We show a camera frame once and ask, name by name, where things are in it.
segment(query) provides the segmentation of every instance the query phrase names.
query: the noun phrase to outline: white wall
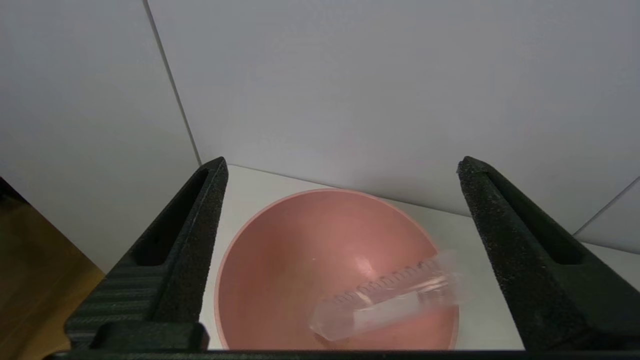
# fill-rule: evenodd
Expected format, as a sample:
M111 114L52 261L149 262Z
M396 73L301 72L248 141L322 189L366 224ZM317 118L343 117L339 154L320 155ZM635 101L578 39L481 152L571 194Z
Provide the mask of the white wall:
M640 3L150 7L203 160L467 213L495 165L576 231L640 175Z
M640 177L581 229L577 238L640 254Z
M3 1L0 176L109 270L197 162L141 1Z

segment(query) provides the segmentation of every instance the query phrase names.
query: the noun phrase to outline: wooden surface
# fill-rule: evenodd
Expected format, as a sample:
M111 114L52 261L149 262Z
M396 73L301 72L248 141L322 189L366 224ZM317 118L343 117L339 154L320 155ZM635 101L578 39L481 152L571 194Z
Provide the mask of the wooden surface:
M63 324L103 277L31 206L0 200L0 359L68 349Z

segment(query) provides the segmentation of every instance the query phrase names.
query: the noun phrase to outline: plastic container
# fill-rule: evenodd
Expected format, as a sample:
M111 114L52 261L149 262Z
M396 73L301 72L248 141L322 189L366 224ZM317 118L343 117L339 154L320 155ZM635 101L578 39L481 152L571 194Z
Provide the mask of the plastic container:
M341 340L408 317L457 304L451 254L366 282L352 291L324 299L309 327L329 341Z

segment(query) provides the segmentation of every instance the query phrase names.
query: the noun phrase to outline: white table surface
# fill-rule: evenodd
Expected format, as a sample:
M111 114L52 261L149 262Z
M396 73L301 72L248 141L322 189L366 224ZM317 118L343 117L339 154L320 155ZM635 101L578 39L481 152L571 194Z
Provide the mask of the white table surface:
M329 188L290 177L229 165L229 181L211 258L200 322L211 337L209 349L220 349L214 317L218 268L240 228L272 202L306 190ZM440 250L453 250L461 274L460 326L456 349L523 349L522 341L493 275L480 235L469 217L386 200L425 228ZM587 248L640 289L640 255L595 245Z

